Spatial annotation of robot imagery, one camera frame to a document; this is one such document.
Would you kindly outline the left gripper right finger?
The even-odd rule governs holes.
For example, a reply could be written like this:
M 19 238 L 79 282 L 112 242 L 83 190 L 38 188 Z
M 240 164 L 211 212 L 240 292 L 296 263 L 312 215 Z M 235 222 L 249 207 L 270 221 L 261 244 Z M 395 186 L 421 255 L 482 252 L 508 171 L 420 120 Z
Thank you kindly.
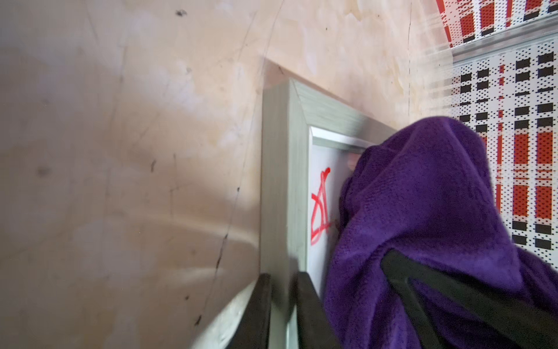
M 310 275 L 296 275 L 296 323 L 299 348 L 341 348 Z

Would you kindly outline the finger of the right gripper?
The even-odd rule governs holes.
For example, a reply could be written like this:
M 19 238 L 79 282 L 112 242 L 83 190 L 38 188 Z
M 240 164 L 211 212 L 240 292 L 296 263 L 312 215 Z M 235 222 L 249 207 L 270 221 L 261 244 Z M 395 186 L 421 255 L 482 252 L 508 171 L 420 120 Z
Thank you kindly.
M 381 267 L 391 287 L 400 296 L 423 348 L 448 346 L 434 328 L 412 281 L 440 292 L 517 346 L 557 347 L 557 318 L 526 302 L 496 292 L 472 279 L 455 278 L 424 266 L 398 250 L 389 250 L 382 258 Z

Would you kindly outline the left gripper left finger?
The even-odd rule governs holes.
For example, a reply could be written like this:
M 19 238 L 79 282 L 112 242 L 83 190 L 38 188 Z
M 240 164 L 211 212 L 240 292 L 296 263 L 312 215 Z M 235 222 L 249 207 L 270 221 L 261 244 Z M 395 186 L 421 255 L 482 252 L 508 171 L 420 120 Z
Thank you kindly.
M 268 273 L 260 274 L 241 321 L 226 349 L 266 349 L 270 335 L 272 282 Z

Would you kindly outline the purple microfiber cloth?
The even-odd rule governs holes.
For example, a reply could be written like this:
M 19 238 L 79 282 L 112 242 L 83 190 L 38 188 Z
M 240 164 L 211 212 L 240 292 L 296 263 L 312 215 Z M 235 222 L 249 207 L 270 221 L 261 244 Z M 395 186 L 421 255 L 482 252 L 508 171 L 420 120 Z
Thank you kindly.
M 422 119 L 368 148 L 339 210 L 324 308 L 344 348 L 421 345 L 381 268 L 392 249 L 557 313 L 557 272 L 512 242 L 494 203 L 485 145 L 455 119 Z

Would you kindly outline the green frame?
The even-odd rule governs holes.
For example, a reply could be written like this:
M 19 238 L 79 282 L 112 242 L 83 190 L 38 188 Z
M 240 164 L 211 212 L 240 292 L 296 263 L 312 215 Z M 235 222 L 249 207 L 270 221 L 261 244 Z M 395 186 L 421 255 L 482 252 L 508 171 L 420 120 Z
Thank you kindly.
M 287 78 L 263 93 L 260 270 L 271 277 L 271 348 L 297 348 L 296 275 L 322 295 L 347 162 L 394 129 Z

